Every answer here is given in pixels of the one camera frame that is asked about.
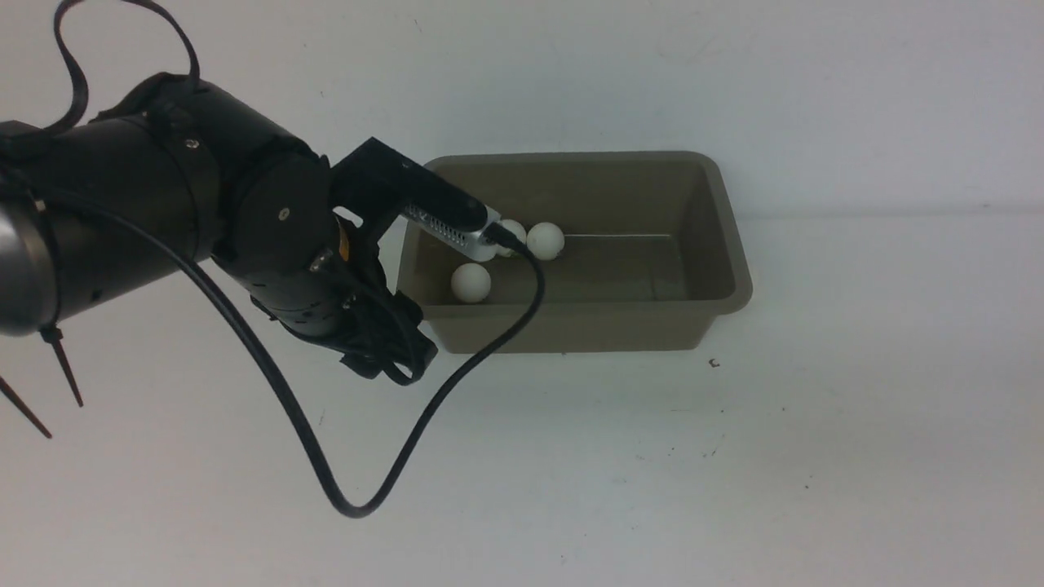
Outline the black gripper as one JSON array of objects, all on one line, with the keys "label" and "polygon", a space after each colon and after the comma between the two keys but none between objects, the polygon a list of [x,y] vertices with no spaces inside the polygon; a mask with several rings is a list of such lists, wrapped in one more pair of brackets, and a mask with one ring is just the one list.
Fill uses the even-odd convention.
[{"label": "black gripper", "polygon": [[389,289],[378,253],[363,229],[264,229],[253,238],[253,304],[355,374],[411,384],[436,346],[420,331],[420,306]]}]

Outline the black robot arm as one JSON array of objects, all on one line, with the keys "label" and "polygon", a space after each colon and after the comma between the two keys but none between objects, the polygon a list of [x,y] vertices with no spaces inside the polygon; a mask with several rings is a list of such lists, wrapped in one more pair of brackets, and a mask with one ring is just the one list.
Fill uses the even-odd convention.
[{"label": "black robot arm", "polygon": [[265,316],[356,374],[436,355],[379,241],[430,175],[369,139],[337,164],[230,94],[160,73],[85,126],[2,148],[2,333],[23,337],[211,259]]}]

